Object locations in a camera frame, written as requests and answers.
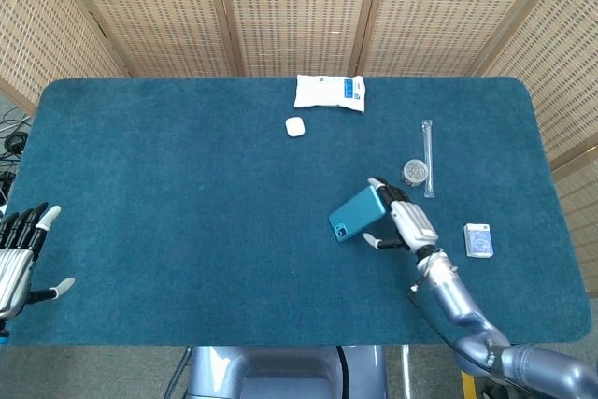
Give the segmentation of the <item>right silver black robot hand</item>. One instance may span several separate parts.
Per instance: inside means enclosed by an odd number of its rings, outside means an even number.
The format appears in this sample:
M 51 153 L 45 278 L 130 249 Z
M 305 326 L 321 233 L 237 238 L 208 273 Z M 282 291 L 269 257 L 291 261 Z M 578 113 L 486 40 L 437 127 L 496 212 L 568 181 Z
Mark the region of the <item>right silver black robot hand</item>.
M 438 234 L 424 211 L 411 201 L 404 190 L 389 184 L 386 179 L 374 177 L 367 181 L 387 207 L 397 237 L 379 239 L 363 233 L 365 242 L 374 249 L 405 248 L 412 253 L 422 250 L 424 257 L 431 254 L 438 241 Z

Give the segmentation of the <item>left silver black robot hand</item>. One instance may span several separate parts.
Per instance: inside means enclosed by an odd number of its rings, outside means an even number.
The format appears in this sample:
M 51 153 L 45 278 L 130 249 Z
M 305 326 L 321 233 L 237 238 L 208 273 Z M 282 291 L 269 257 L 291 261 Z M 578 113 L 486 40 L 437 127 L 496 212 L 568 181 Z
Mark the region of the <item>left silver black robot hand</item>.
M 75 285 L 74 278 L 65 278 L 47 289 L 31 287 L 46 237 L 61 212 L 60 206 L 44 202 L 1 220 L 1 332 L 26 306 L 56 300 Z

